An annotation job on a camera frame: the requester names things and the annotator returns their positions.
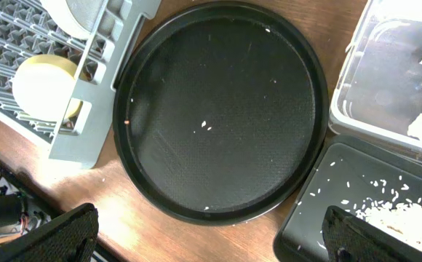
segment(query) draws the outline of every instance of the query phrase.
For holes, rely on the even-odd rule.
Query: clear plastic container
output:
[[[422,114],[422,0],[369,0],[347,52],[331,130],[422,162],[422,141],[407,135]]]

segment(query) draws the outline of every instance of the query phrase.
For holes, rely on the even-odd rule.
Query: brown table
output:
[[[142,39],[163,19],[205,1],[162,0]],[[367,0],[248,0],[286,17],[305,35],[321,60],[330,94],[345,48]],[[99,240],[127,261],[275,261],[274,236],[296,197],[248,223],[225,227],[190,225],[150,205],[127,177],[110,131],[93,170],[61,170],[45,164],[45,152],[0,122],[0,159],[28,177],[21,179],[62,210],[84,202],[99,212]]]

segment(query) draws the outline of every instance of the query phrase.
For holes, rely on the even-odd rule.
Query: dish rack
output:
[[[0,120],[38,146],[49,159],[92,168],[112,123],[113,84],[133,51],[145,19],[156,15],[161,0],[104,0],[86,41],[70,37],[38,0],[0,0]],[[12,95],[12,77],[33,55],[66,57],[78,65],[72,96],[82,106],[67,121],[45,122],[26,114]],[[80,79],[83,74],[87,80]]]

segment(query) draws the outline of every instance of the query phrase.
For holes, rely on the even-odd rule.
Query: wooden surface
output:
[[[199,0],[162,0],[143,38],[166,17]],[[330,94],[345,59],[345,48],[367,0],[249,0],[286,17],[305,35],[321,60]],[[84,202],[99,212],[100,241],[126,261],[275,261],[274,236],[296,197],[248,223],[194,226],[151,206],[125,174],[110,131],[93,170],[61,170],[45,162],[45,152],[0,122],[0,159],[50,203],[70,210]]]

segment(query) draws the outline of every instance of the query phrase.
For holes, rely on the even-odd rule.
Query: white rice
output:
[[[367,208],[364,212],[357,210],[357,217],[422,251],[422,206],[399,203],[394,209],[392,203],[386,202],[382,207]]]

